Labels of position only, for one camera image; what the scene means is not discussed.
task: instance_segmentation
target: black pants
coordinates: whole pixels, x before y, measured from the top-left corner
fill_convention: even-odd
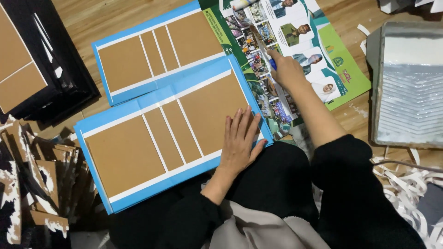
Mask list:
[[[281,218],[297,216],[316,227],[319,214],[310,174],[309,161],[301,149],[275,142],[236,178],[226,199]],[[132,244],[133,248],[153,248],[169,207],[200,192],[208,179],[209,174],[196,176],[117,213],[110,229],[111,240],[117,247]]]

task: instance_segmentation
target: beige cloth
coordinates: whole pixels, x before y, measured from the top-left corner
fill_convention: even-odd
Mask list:
[[[202,249],[329,249],[309,222],[280,217],[224,200],[227,218]]]

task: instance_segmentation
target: black sleeve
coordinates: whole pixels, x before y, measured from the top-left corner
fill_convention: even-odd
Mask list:
[[[200,249],[224,222],[219,206],[200,193],[178,201],[166,215],[157,249]]]
[[[311,162],[324,190],[318,233],[331,248],[426,248],[372,173],[371,147],[352,135],[322,145]]]

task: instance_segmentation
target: logo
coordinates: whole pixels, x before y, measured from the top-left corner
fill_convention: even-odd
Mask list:
[[[332,53],[334,51],[334,46],[327,46],[326,51],[328,51],[328,54]]]
[[[332,61],[334,62],[336,67],[343,65],[344,62],[342,57],[335,57],[334,59],[332,59]]]

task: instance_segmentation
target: wooden floor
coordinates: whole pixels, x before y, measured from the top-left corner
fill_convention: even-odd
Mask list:
[[[60,125],[39,132],[39,136],[45,138],[58,135],[63,127],[72,130],[72,126],[78,120],[109,108],[92,51],[92,42],[154,18],[190,0],[53,0],[53,2],[102,97]],[[357,29],[358,24],[362,24],[372,32],[387,20],[441,21],[441,14],[430,15],[429,10],[421,11],[417,8],[410,8],[410,12],[387,15],[380,11],[376,0],[317,0],[317,2],[367,77],[369,77],[368,67],[360,48],[361,41],[366,37]],[[367,92],[335,109],[333,114],[349,133],[368,141],[368,111]],[[376,156],[383,155],[384,151],[384,147],[373,146]],[[443,164],[443,151],[420,150],[419,154],[423,166]],[[410,161],[410,156],[404,148],[390,148],[389,157]]]

